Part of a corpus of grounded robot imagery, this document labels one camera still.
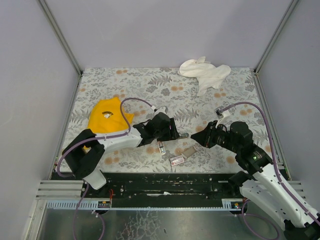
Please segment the beige stapler magazine part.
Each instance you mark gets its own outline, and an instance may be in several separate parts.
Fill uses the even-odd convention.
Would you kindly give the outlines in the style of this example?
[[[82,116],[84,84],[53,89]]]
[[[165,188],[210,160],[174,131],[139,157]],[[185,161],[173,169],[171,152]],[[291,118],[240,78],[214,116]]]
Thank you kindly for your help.
[[[189,137],[188,133],[180,133],[179,134],[179,138],[181,138],[181,139],[185,139],[185,138],[188,138],[188,137]]]

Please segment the brown staple box tray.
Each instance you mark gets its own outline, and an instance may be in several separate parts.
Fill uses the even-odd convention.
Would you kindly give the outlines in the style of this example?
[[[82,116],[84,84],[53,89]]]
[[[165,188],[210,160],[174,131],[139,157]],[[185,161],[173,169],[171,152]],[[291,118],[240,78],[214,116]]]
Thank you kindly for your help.
[[[184,159],[188,159],[189,157],[194,155],[196,152],[197,152],[197,149],[194,146],[191,146],[188,149],[185,149],[181,155],[183,156]]]

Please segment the white red staple box sleeve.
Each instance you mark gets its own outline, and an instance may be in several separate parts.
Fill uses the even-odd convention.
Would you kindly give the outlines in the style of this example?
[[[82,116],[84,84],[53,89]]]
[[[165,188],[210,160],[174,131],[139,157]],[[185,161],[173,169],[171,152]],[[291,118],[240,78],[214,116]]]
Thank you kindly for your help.
[[[170,158],[169,160],[172,167],[183,164],[185,162],[185,159],[182,155]]]

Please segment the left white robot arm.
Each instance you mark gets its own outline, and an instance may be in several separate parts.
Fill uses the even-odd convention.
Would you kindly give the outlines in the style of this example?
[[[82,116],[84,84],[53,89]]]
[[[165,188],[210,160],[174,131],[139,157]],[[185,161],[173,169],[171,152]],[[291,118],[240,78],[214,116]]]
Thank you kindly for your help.
[[[66,147],[61,158],[66,161],[72,176],[83,180],[94,190],[99,190],[107,184],[97,167],[105,153],[138,148],[149,145],[154,140],[167,142],[182,137],[177,131],[174,118],[160,112],[152,119],[133,125],[127,131],[98,134],[85,129]]]

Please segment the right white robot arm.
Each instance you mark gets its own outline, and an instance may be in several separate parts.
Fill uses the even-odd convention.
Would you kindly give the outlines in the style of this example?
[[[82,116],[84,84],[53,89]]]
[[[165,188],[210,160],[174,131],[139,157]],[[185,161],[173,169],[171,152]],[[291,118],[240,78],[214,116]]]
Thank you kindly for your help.
[[[230,128],[217,125],[217,121],[209,122],[191,139],[208,149],[218,145],[235,153],[242,170],[228,181],[267,213],[281,227],[286,239],[320,238],[320,213],[275,169],[274,161],[254,143],[253,133],[245,122],[233,122]]]

